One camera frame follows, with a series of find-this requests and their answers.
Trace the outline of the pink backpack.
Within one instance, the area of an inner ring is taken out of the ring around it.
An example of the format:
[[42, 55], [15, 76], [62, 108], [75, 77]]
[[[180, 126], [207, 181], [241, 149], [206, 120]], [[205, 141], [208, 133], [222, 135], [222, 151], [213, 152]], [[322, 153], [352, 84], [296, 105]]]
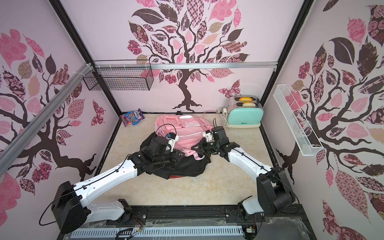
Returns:
[[156, 134], [161, 137], [176, 134], [177, 141], [173, 144], [175, 150], [181, 151], [186, 157], [194, 157], [195, 160], [202, 160], [205, 155], [192, 149], [210, 131], [213, 125], [206, 119], [195, 115], [162, 115], [156, 119]]

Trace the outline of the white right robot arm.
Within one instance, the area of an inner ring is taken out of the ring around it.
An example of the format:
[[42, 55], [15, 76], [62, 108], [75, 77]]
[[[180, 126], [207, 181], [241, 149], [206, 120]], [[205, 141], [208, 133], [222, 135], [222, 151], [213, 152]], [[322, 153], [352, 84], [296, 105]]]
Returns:
[[267, 216], [274, 216], [297, 201], [282, 168], [265, 165], [246, 153], [235, 142], [221, 144], [219, 141], [208, 142], [202, 139], [197, 149], [207, 155], [219, 155], [238, 166], [256, 182], [257, 195], [241, 202], [241, 207], [247, 215], [264, 213]]

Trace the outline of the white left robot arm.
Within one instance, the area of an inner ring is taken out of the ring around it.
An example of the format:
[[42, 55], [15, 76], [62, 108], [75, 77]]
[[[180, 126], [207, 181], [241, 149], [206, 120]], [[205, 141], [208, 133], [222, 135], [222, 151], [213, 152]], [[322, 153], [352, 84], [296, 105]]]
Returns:
[[124, 199], [111, 203], [94, 202], [103, 193], [117, 185], [133, 179], [142, 173], [153, 172], [156, 165], [176, 163], [184, 152], [175, 150], [179, 136], [174, 133], [165, 137], [154, 135], [148, 146], [128, 155], [112, 169], [87, 181], [72, 185], [69, 181], [61, 184], [49, 208], [55, 217], [61, 234], [69, 234], [86, 223], [112, 221], [125, 225], [132, 221], [133, 210]]

